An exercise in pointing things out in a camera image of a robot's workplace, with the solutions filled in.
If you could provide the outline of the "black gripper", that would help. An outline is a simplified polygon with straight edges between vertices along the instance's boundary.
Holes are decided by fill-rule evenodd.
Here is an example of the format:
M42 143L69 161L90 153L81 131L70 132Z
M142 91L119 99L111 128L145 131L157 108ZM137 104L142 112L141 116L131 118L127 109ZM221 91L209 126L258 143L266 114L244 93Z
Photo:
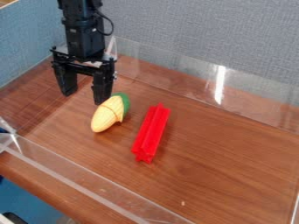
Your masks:
M70 96L78 91L78 74L87 75L94 78L95 104L102 104L113 94L118 57L105 53L101 57L83 59L70 55L66 47L54 47L51 53L51 66L63 95Z

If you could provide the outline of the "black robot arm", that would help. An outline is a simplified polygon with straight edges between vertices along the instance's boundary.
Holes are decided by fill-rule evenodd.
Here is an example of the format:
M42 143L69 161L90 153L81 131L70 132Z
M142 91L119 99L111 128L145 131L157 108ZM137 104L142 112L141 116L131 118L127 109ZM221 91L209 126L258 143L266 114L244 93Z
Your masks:
M78 75L93 78L93 93L95 104L99 105L113 95L117 77L117 59L106 53L106 36L114 33L105 31L105 19L111 19L102 13L102 0L58 0L62 10L62 24L66 29L67 51L55 46L51 49L51 67L65 96L73 95L78 89Z

